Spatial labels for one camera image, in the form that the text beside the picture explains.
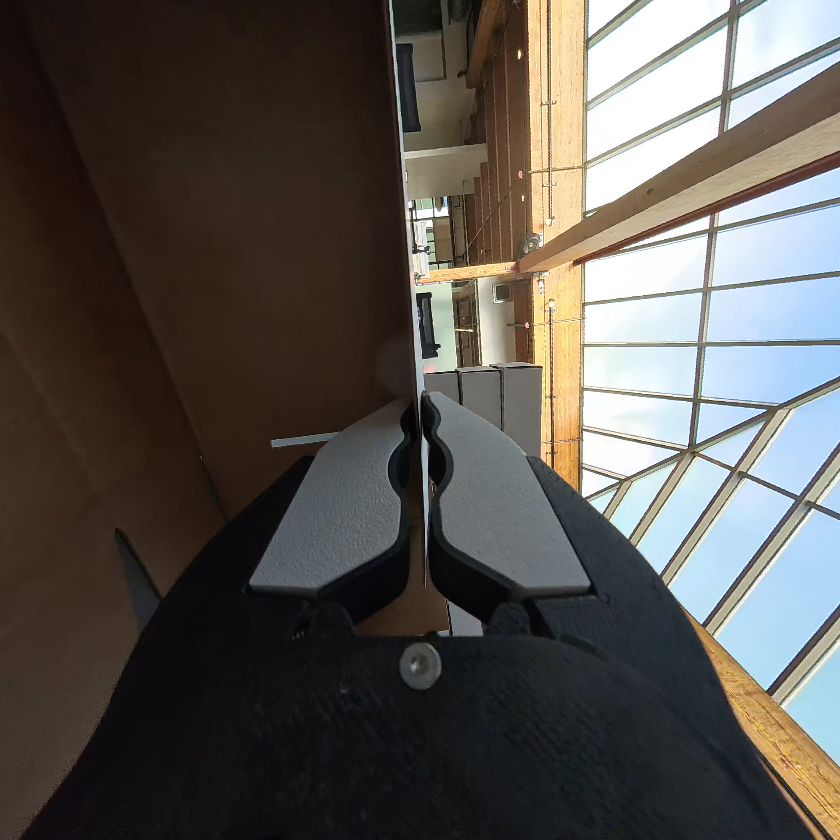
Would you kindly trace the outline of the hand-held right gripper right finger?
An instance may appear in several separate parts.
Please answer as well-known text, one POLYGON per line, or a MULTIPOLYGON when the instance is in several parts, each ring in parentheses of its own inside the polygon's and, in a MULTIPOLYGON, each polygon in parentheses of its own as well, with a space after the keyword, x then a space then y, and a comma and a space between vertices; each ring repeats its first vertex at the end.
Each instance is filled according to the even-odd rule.
POLYGON ((423 396, 422 421, 434 483, 428 569, 438 591, 486 625, 502 604, 590 595, 525 452, 440 392, 423 396))

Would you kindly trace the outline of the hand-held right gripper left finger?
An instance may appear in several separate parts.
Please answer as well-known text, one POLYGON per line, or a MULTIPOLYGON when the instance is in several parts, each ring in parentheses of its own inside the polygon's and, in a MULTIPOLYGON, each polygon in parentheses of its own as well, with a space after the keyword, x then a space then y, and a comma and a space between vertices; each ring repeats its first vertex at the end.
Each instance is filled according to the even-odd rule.
POLYGON ((405 489, 416 438, 413 403, 398 398, 317 453, 248 588, 336 602, 360 623, 391 604, 410 573, 405 489))

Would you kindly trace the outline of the white cardboard box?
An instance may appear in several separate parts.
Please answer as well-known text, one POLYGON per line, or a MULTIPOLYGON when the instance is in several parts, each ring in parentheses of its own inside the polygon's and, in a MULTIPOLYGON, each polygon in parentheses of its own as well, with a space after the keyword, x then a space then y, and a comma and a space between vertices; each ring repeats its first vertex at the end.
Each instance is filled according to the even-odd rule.
POLYGON ((2 838, 167 593, 414 386, 393 2, 2 2, 2 838))

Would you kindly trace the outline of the stack of white cardboard boxes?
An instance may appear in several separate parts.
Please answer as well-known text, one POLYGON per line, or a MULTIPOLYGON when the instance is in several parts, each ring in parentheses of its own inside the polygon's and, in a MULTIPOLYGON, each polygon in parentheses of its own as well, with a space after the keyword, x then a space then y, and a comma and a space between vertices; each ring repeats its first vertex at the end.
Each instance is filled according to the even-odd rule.
POLYGON ((526 455, 541 455, 542 367, 525 362, 461 367, 423 375, 441 392, 509 436, 526 455))

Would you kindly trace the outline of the black screen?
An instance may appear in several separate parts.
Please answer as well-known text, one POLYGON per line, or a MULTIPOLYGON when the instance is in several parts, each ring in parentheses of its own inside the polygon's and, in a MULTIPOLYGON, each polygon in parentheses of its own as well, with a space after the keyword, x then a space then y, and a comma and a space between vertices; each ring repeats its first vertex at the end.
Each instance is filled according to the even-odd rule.
POLYGON ((415 299, 422 359, 436 359, 440 343, 435 337, 433 295, 431 292, 418 292, 415 299))

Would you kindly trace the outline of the wooden roof beam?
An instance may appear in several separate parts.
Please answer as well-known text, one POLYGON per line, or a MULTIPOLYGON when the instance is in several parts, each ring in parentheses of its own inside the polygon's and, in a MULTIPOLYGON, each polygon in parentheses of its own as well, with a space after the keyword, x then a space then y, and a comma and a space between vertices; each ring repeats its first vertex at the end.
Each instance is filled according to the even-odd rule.
POLYGON ((609 256, 839 165, 833 65, 518 262, 520 274, 609 256))

